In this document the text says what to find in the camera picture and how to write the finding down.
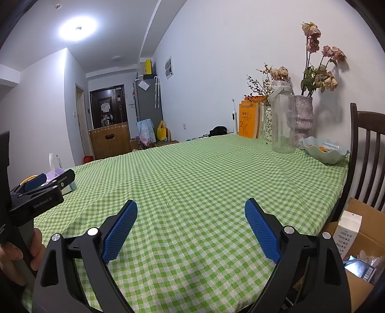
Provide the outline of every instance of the orange book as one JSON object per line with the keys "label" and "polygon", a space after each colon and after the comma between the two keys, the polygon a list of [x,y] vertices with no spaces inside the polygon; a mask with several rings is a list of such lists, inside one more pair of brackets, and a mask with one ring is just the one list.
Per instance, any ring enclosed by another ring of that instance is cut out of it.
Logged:
{"label": "orange book", "polygon": [[260,101],[263,97],[255,97],[255,101],[242,101],[239,104],[239,135],[247,138],[258,138]]}

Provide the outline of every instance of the ceiling light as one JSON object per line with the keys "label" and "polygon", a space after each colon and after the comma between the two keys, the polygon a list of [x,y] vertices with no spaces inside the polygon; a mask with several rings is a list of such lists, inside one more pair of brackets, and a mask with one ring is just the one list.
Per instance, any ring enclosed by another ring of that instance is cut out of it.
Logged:
{"label": "ceiling light", "polygon": [[65,22],[59,34],[64,40],[79,41],[91,35],[95,29],[95,20],[82,16]]}

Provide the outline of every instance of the green gingham tablecloth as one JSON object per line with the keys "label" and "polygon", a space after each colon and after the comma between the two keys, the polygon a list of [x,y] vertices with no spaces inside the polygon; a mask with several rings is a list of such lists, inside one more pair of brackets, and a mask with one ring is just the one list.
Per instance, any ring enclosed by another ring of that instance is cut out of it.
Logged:
{"label": "green gingham tablecloth", "polygon": [[[152,148],[74,168],[76,190],[35,226],[45,244],[56,232],[81,235],[132,199],[138,218],[108,268],[133,310],[237,312],[258,298],[274,268],[247,223],[246,200],[315,235],[347,164],[324,165],[297,149],[276,153],[234,135]],[[100,308],[78,266],[90,305]]]}

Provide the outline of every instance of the plaid bag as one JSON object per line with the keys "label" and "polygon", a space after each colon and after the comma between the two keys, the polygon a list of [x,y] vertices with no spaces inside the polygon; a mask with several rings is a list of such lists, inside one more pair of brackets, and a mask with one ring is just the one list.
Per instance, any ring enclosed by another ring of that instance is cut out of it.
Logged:
{"label": "plaid bag", "polygon": [[148,146],[151,142],[156,142],[154,133],[154,124],[151,119],[145,119],[136,123],[139,139],[142,143]]}

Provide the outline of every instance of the human hand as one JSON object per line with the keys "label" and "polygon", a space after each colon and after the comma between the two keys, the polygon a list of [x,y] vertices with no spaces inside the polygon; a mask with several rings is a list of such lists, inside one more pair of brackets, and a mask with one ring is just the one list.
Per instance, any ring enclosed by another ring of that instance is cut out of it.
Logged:
{"label": "human hand", "polygon": [[[34,228],[34,236],[32,238],[31,247],[29,251],[33,257],[31,268],[37,271],[43,259],[45,246],[42,244],[42,232],[38,228]],[[12,261],[22,260],[22,251],[11,244],[4,242],[0,245],[0,269],[12,281],[20,286],[27,284],[25,278],[16,270]]]}

